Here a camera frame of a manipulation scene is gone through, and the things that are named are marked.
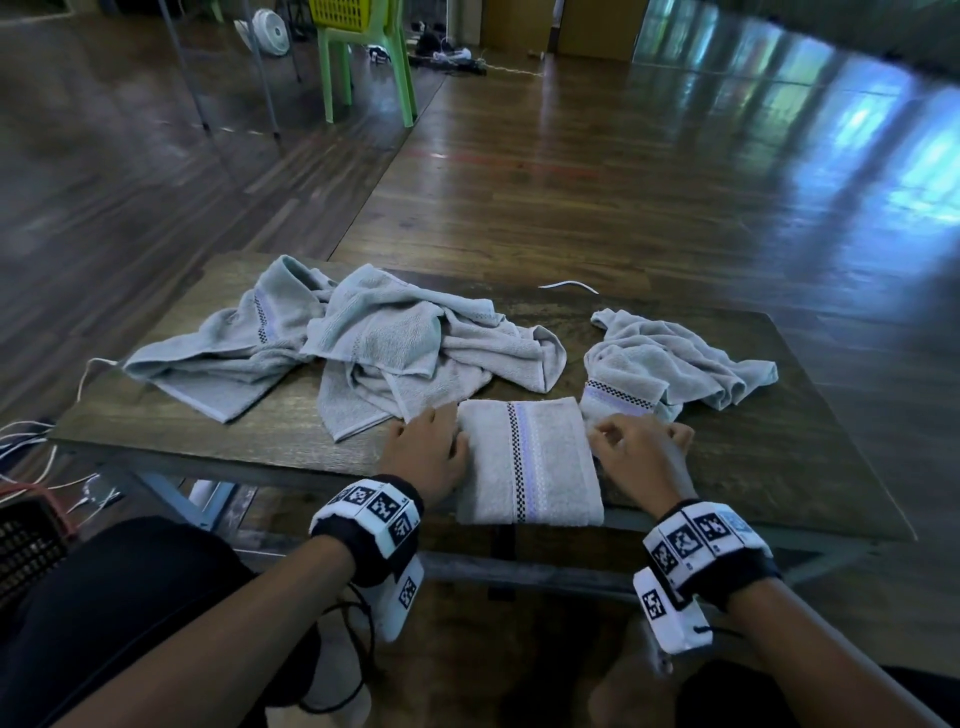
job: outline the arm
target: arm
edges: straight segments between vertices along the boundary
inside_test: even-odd
[[[456,405],[394,423],[379,472],[417,488],[426,507],[463,476],[467,435]],[[56,728],[236,726],[294,646],[347,585],[356,565],[318,536],[141,657],[61,718]]]
[[[684,462],[689,427],[614,415],[589,438],[607,475],[655,519],[697,497]],[[803,726],[946,725],[779,580],[732,594],[727,608]]]

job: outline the table top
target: table top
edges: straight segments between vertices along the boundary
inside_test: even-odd
[[[204,276],[177,301],[142,344],[196,330],[212,312],[236,305],[273,255],[219,255]],[[302,262],[342,279],[353,266]],[[700,334],[733,359],[771,359],[780,381],[756,390],[740,405],[716,412],[688,404],[679,421],[697,431],[688,456],[701,497],[728,503],[750,522],[883,541],[911,541],[903,513],[837,423],[769,316],[662,300],[625,301],[584,291],[514,288],[425,274],[398,272],[417,285],[473,298],[490,298],[520,326],[543,325],[567,351],[567,365],[547,395],[495,378],[476,396],[498,400],[576,397],[583,391],[587,349],[603,338],[589,319],[593,311],[625,308],[651,319],[673,321]],[[323,362],[299,367],[253,409],[220,425],[185,404],[121,372],[105,373],[84,391],[83,400],[62,418],[52,440],[94,459],[142,455],[151,463],[177,458],[242,482],[304,482],[305,474],[374,474],[386,424],[335,444],[317,414]],[[604,487],[609,506],[631,507],[613,487]]]

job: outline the metal pole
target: metal pole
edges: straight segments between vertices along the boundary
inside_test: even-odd
[[[256,69],[260,72],[260,81],[263,83],[263,95],[267,100],[267,111],[270,113],[270,123],[274,127],[274,139],[280,138],[280,129],[276,125],[274,101],[270,97],[270,85],[267,83],[267,74],[263,70],[263,59],[260,58],[260,44],[256,40],[256,30],[253,28],[253,18],[250,15],[250,0],[243,0],[243,12],[247,17],[247,27],[250,29],[250,41],[253,46],[253,58],[256,60]]]
[[[287,33],[290,34],[290,60],[294,62],[294,73],[297,74],[297,83],[302,84],[303,79],[300,77],[300,69],[297,68],[297,54],[294,53],[296,47],[294,46],[294,16],[290,12],[290,0],[283,0],[283,7],[287,9]]]
[[[177,36],[177,28],[174,27],[173,18],[170,17],[170,9],[167,8],[166,0],[157,0],[157,2],[160,5],[163,21],[167,24],[167,30],[170,31],[170,38],[174,41],[174,49],[177,51],[177,58],[180,61],[180,71],[183,73],[183,80],[186,82],[186,87],[190,90],[190,95],[193,96],[193,103],[197,107],[197,114],[200,116],[200,121],[204,125],[204,129],[209,132],[210,125],[204,116],[204,108],[200,105],[200,96],[197,94],[196,82],[194,82],[193,76],[190,74],[190,69],[186,67],[186,58],[183,56],[183,49],[180,48],[180,38]]]

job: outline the black pants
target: black pants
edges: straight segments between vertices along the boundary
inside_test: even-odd
[[[159,517],[98,534],[40,581],[0,624],[0,723],[48,726],[254,574],[226,543]],[[245,719],[297,703],[320,633],[310,629]]]

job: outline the yellow basket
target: yellow basket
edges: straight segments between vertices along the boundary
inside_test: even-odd
[[[364,33],[370,23],[370,0],[310,0],[310,16],[326,28]]]

